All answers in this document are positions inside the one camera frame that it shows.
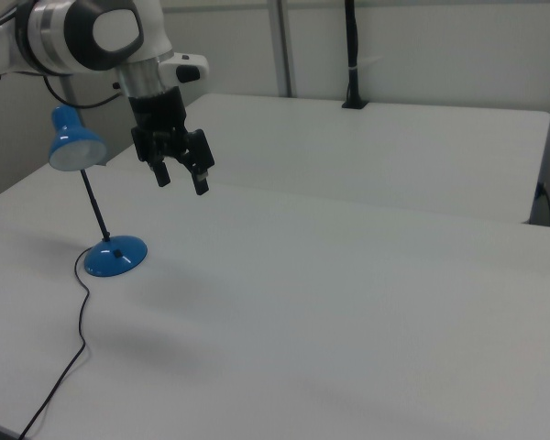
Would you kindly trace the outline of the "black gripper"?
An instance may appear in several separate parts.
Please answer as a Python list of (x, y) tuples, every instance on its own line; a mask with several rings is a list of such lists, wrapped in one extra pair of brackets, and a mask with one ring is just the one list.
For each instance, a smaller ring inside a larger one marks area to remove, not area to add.
[(131, 135), (140, 161), (147, 161), (159, 187), (171, 182), (164, 157), (181, 160), (192, 175), (197, 195), (209, 191), (208, 170), (215, 165), (202, 129), (188, 132), (184, 126), (186, 111), (179, 87), (150, 97), (130, 98), (136, 121)]

